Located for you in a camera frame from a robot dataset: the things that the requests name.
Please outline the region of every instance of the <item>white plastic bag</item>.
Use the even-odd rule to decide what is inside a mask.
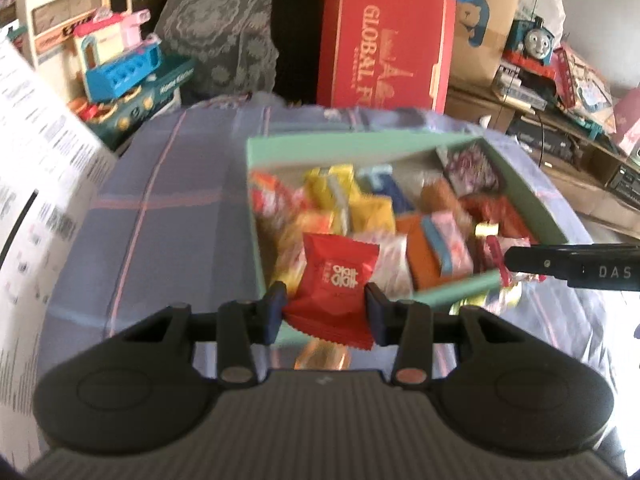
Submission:
[[[531,20],[533,16],[539,16],[545,20],[544,26],[554,35],[554,49],[557,48],[560,45],[566,18],[562,0],[520,0],[515,19]]]

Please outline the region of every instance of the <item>ribbed gray surface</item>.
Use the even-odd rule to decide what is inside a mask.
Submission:
[[[57,450],[34,480],[609,480],[591,453],[546,462],[492,455],[445,426],[421,394],[376,372],[272,372],[223,395],[204,423],[156,452],[92,458]]]

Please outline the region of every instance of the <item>mint green tray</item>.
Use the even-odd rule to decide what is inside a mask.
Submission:
[[[357,166],[380,164],[432,152],[439,146],[453,148],[470,142],[480,142],[492,164],[500,171],[503,190],[519,211],[532,233],[542,244],[565,244],[566,238],[560,228],[521,179],[518,173],[482,137],[469,134],[434,134],[387,130],[384,132],[297,134],[249,139],[247,142],[247,167],[274,171],[293,166],[329,166],[338,163],[353,163]],[[255,221],[252,217],[254,262],[257,282],[261,292],[266,290],[264,273],[258,249]],[[464,280],[418,291],[413,299],[430,305],[435,310],[448,310],[452,303],[474,296],[492,288],[500,287],[497,270],[475,274]],[[283,323],[276,345],[298,344],[308,339],[286,323]]]

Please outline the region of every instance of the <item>orange box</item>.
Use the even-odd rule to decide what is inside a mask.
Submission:
[[[442,113],[455,0],[325,0],[318,104]]]

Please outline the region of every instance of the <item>white wall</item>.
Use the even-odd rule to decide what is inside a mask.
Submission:
[[[640,0],[562,0],[568,43],[609,81],[612,93],[640,84]]]

